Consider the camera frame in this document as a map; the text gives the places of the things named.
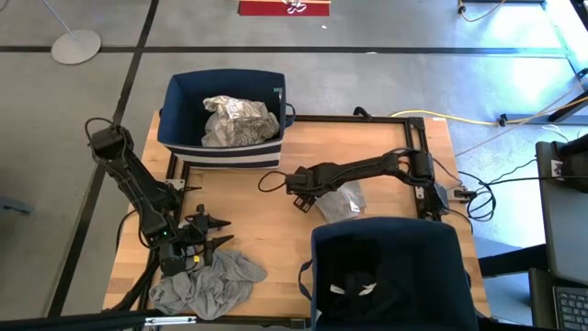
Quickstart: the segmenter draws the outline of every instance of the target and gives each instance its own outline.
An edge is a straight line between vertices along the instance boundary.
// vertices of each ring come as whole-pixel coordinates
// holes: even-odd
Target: fabric storage bin
[[[258,144],[204,147],[202,137],[212,112],[207,97],[228,96],[261,101],[276,115],[279,132]],[[157,140],[180,160],[200,168],[273,168],[279,166],[286,121],[286,78],[258,70],[220,69],[172,76],[165,94]]]
[[[299,286],[311,300],[313,330],[478,330],[450,225],[390,217],[345,221],[314,229],[311,245]],[[310,266],[312,296],[300,281]],[[366,283],[376,285],[356,295]]]

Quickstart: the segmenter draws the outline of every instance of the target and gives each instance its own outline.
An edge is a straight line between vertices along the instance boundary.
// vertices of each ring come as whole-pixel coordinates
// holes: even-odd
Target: concrete floor
[[[104,45],[135,46],[151,2],[51,3],[72,28],[95,30]],[[239,17],[236,6],[234,0],[161,1],[147,45],[561,47],[548,14],[537,5],[507,5],[472,24],[455,15],[455,4],[436,0],[370,0],[369,6],[338,0],[330,17],[298,18]],[[471,5],[468,13],[475,16],[490,6]],[[62,33],[38,0],[13,1],[0,13],[0,46],[50,46]],[[101,53],[88,63],[62,66],[48,53],[1,50],[0,194],[36,208],[30,217],[1,216],[0,319],[14,319],[46,313],[94,170],[83,124],[93,116],[112,116],[132,54]],[[301,114],[346,115],[361,105],[375,115],[422,108],[496,120],[504,112],[537,112],[569,90],[573,92],[559,104],[582,92],[568,61],[560,56],[146,53],[122,121],[133,135],[136,152],[142,150],[151,116],[163,104],[172,74],[226,67],[284,73],[288,101]],[[456,152],[503,130],[458,122],[449,126]],[[581,129],[562,128],[571,138]],[[533,158],[535,142],[554,139],[559,137],[540,127],[520,128],[460,157],[458,167],[491,180]],[[536,173],[530,165],[516,175]],[[466,183],[475,188],[475,183]],[[537,183],[507,184],[495,193],[496,216],[489,223],[475,223],[475,234],[512,246],[544,242]],[[65,314],[100,310],[114,258],[116,228],[127,207],[127,199],[107,178]],[[488,292],[492,286],[487,283]],[[489,297],[501,317],[528,323],[528,311],[505,316],[508,302]]]

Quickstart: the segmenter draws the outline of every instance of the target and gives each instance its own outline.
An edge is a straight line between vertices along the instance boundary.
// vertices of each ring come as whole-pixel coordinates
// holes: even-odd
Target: wooden tabletop
[[[425,119],[424,122],[430,152],[450,172],[457,174],[447,123],[442,119]],[[164,180],[170,152],[157,142],[158,125],[159,117],[155,113],[141,160],[156,179]],[[298,166],[320,162],[348,163],[405,145],[401,125],[296,122],[286,132],[278,170],[293,173]],[[258,191],[257,183],[265,173],[266,170],[191,169],[187,184],[202,189],[186,194],[183,214],[194,213],[196,206],[203,203],[213,217],[232,222],[214,234],[235,235],[221,249],[239,250],[267,271],[267,278],[254,285],[250,299],[231,310],[229,315],[310,317],[310,303],[299,291],[298,273],[300,265],[311,258],[312,229],[325,224],[325,220],[316,207],[308,213],[296,209],[292,205],[294,196],[287,195],[284,189],[272,193]],[[435,165],[435,177],[446,187],[456,184],[438,165]],[[283,177],[271,176],[264,187],[272,188],[282,181]],[[374,177],[362,180],[360,186],[367,202],[362,216],[416,217],[413,188],[398,179]],[[466,212],[465,207],[456,202],[451,202],[451,209]],[[476,308],[490,315],[468,222],[457,215],[444,216],[443,222],[453,225],[458,233]],[[118,303],[145,268],[148,251],[139,243],[137,232],[138,217],[134,216],[127,220],[123,229],[104,300],[105,308]],[[311,272],[302,280],[311,288]]]

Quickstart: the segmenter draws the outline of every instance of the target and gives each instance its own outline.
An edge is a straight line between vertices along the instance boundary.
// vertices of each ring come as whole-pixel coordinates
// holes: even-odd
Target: gray cloth
[[[213,320],[249,299],[253,283],[266,278],[266,272],[241,252],[215,251],[212,266],[203,263],[189,272],[163,277],[151,287],[149,296],[164,314],[179,314],[187,308],[200,318]]]

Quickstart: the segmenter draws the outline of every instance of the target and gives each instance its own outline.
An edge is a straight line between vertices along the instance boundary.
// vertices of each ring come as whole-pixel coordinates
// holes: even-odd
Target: yellow cable
[[[477,18],[473,18],[472,19],[472,18],[469,18],[469,17],[466,16],[466,10],[465,10],[466,7],[463,5],[463,1],[462,0],[459,0],[459,7],[463,7],[464,8],[464,10],[460,14],[463,17],[463,19],[465,19],[469,23],[475,22],[475,21],[478,21],[478,20],[481,20],[481,19],[487,17],[489,14],[493,13],[494,10],[496,10],[500,6],[504,5],[505,2],[506,2],[506,0],[501,1],[498,5],[496,5],[494,8],[492,8],[488,13],[486,13],[486,14],[480,16],[480,17],[477,17]]]
[[[563,109],[563,108],[566,108],[566,107],[569,107],[569,106],[577,105],[577,104],[582,103],[584,101],[588,101],[588,97],[583,97],[583,98],[577,99],[577,100],[575,100],[575,101],[573,101],[573,102],[571,102],[569,104],[566,104],[564,106],[561,106],[561,107],[557,107],[557,108],[554,108],[554,109],[548,109],[548,110],[545,110],[545,111],[541,111],[537,115],[534,115],[534,116],[531,116],[531,117],[527,117],[527,118],[519,119],[519,120],[508,120],[507,123],[520,123],[522,121],[532,120],[532,119],[538,117],[538,115],[539,116],[540,115],[546,115],[546,114],[549,114],[549,113],[558,111],[560,109]],[[444,118],[444,119],[458,120],[458,121],[462,121],[462,122],[466,122],[466,123],[470,123],[470,124],[492,125],[492,126],[499,125],[499,123],[497,121],[495,121],[495,122],[489,122],[489,121],[484,121],[484,120],[468,120],[468,119],[460,118],[460,117],[457,117],[457,116],[446,115],[446,114],[436,113],[434,111],[421,110],[421,109],[403,110],[403,111],[399,111],[399,112],[393,113],[390,116],[391,117],[397,117],[397,116],[400,116],[400,115],[403,115],[403,114],[414,114],[414,113],[435,115],[435,116],[438,116],[438,117],[441,117],[441,118]]]

